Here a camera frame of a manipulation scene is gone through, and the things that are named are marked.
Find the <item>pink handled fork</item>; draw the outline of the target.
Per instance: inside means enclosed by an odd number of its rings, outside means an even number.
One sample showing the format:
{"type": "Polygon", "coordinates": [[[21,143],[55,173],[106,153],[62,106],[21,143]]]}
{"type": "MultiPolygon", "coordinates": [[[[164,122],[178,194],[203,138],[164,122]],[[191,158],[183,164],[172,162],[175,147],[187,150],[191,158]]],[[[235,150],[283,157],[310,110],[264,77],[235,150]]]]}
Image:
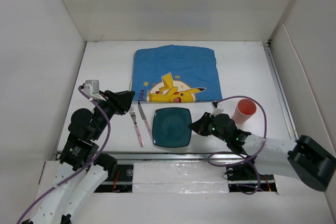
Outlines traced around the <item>pink handled fork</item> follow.
{"type": "Polygon", "coordinates": [[[134,110],[133,106],[130,106],[129,113],[130,113],[131,119],[132,119],[133,124],[134,124],[134,129],[135,129],[140,147],[144,147],[144,142],[142,140],[141,133],[140,133],[137,121],[136,121],[136,114],[135,114],[135,110],[134,110]]]}

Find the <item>pink handled knife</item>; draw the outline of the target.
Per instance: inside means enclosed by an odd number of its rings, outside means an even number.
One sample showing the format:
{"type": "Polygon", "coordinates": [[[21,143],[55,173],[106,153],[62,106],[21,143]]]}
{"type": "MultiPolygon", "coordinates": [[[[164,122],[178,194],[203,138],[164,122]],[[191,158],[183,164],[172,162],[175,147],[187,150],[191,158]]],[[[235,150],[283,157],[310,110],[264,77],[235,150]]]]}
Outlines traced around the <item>pink handled knife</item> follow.
{"type": "Polygon", "coordinates": [[[146,118],[145,113],[144,113],[144,111],[142,109],[140,101],[138,101],[138,109],[139,109],[139,112],[140,112],[140,116],[141,116],[141,118],[142,118],[142,120],[143,120],[143,122],[144,122],[144,124],[146,126],[146,129],[148,131],[150,139],[152,140],[152,142],[154,142],[154,140],[153,140],[153,133],[152,133],[151,127],[150,127],[150,125],[149,125],[149,123],[147,121],[147,118],[146,118]]]}

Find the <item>dark green square plate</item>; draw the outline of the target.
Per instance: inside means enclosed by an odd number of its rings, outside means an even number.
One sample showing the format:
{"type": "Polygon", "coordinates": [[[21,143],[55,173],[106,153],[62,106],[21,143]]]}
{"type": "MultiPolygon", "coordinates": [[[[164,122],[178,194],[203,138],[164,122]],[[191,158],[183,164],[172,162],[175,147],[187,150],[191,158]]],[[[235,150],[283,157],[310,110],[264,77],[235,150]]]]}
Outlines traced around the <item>dark green square plate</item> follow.
{"type": "Polygon", "coordinates": [[[162,108],[154,113],[152,124],[153,143],[163,148],[181,148],[190,144],[192,123],[187,108],[162,108]]]}

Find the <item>pink plastic cup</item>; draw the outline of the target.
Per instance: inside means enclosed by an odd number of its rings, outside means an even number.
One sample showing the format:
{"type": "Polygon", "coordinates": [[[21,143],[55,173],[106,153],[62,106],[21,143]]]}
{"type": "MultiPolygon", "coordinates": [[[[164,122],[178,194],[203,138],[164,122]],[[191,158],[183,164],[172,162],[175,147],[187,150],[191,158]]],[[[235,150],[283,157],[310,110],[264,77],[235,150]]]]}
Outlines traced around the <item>pink plastic cup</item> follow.
{"type": "Polygon", "coordinates": [[[255,102],[250,99],[241,99],[237,103],[232,119],[236,124],[244,124],[257,111],[255,102]]]}

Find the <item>blue Pikachu placemat cloth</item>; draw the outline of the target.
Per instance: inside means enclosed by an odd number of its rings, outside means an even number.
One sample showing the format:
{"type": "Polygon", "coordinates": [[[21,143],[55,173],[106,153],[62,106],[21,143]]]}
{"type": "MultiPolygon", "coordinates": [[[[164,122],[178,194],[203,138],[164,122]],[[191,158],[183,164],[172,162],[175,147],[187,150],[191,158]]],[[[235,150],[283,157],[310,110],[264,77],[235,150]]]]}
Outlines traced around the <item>blue Pikachu placemat cloth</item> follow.
{"type": "Polygon", "coordinates": [[[220,100],[221,85],[212,49],[167,45],[134,54],[134,100],[193,103],[220,100]]]}

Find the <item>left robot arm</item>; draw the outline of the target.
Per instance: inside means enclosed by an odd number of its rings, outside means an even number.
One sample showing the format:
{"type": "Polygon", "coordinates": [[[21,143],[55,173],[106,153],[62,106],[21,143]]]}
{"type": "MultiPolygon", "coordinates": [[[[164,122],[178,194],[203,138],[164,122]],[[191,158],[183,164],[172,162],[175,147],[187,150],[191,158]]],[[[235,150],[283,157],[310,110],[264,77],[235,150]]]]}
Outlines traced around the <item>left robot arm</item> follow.
{"type": "Polygon", "coordinates": [[[34,205],[41,202],[37,212],[27,220],[20,218],[18,223],[75,223],[97,187],[117,175],[117,159],[103,153],[104,147],[94,141],[104,130],[111,132],[111,118],[128,112],[135,93],[101,92],[89,84],[78,90],[95,108],[73,113],[53,186],[34,201],[34,205]]]}

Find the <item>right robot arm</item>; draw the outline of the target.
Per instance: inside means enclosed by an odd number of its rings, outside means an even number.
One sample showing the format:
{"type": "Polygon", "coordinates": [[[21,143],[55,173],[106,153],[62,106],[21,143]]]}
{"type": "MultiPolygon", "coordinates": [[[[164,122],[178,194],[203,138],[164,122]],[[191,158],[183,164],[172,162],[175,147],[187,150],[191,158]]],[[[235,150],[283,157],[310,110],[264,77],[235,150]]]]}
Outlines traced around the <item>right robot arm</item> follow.
{"type": "Polygon", "coordinates": [[[254,179],[258,175],[280,175],[301,180],[316,191],[326,191],[335,172],[335,157],[309,136],[296,141],[262,138],[239,129],[227,114],[206,112],[189,128],[201,136],[215,136],[235,154],[252,160],[243,165],[243,173],[254,179]]]}

